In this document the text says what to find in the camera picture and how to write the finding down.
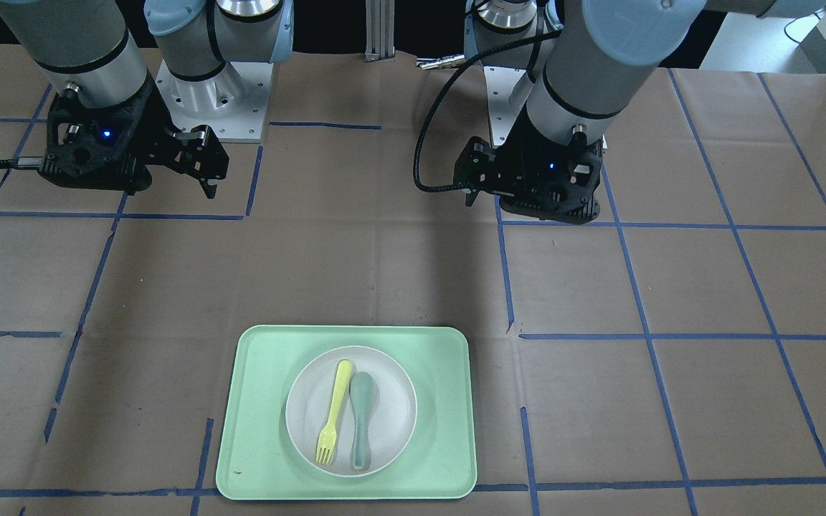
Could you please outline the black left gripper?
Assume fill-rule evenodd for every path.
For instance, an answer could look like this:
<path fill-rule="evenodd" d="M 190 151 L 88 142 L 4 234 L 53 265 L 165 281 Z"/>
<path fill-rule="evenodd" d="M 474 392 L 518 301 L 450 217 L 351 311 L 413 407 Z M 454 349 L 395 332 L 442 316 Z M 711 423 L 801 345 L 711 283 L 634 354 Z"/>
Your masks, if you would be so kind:
<path fill-rule="evenodd" d="M 509 213 L 567 224 L 586 224 L 600 215 L 594 197 L 600 185 L 603 142 L 569 135 L 566 145 L 544 138 L 519 118 L 501 147 L 472 137 L 455 161 L 455 185 L 472 208 L 480 191 L 496 195 Z"/>

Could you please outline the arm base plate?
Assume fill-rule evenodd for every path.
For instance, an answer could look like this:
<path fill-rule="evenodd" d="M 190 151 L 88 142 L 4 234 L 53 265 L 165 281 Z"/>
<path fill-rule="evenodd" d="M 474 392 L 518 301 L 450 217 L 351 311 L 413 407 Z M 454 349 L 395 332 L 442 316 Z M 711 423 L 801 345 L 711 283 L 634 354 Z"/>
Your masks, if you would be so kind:
<path fill-rule="evenodd" d="M 261 143 L 274 71 L 272 63 L 233 62 L 213 78 L 187 82 L 163 61 L 156 84 L 181 130 L 207 125 L 223 143 Z"/>
<path fill-rule="evenodd" d="M 490 144 L 501 147 L 519 118 L 542 137 L 553 140 L 556 104 L 550 96 L 542 64 L 528 71 L 485 67 L 486 98 L 490 120 Z"/>

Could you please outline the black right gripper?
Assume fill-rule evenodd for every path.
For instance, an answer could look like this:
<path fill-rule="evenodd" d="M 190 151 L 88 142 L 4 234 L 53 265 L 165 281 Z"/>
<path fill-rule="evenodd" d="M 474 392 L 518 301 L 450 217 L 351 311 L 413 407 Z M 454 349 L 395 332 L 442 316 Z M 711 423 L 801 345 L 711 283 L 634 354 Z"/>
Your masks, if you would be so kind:
<path fill-rule="evenodd" d="M 164 166 L 197 180 L 207 199 L 216 198 L 227 177 L 226 150 L 210 126 L 177 128 L 150 75 L 114 107 L 83 107 L 81 92 L 66 82 L 50 104 L 43 179 L 62 188 L 133 195 L 152 184 L 148 166 Z"/>

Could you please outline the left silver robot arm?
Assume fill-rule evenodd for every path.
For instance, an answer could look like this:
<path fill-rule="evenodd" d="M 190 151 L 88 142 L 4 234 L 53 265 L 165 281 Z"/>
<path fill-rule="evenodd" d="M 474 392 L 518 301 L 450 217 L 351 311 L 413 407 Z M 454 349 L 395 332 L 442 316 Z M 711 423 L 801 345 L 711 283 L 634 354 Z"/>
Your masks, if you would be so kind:
<path fill-rule="evenodd" d="M 472 137 L 452 190 L 542 220 L 596 219 L 605 132 L 702 11 L 799 19 L 822 1 L 490 1 L 473 7 L 463 62 L 524 71 L 528 92 L 502 143 Z"/>

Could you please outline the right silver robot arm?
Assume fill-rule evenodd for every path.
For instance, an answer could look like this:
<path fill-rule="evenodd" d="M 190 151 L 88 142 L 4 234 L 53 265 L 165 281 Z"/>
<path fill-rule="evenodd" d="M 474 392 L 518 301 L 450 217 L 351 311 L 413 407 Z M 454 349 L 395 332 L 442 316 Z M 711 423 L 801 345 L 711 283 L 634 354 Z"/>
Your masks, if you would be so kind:
<path fill-rule="evenodd" d="M 170 78 L 155 79 L 114 1 L 0 1 L 0 16 L 54 88 L 42 157 L 14 160 L 62 188 L 146 190 L 150 166 L 196 180 L 208 199 L 227 176 L 211 121 L 252 115 L 258 85 L 237 69 L 287 61 L 292 1 L 147 1 L 148 32 Z"/>

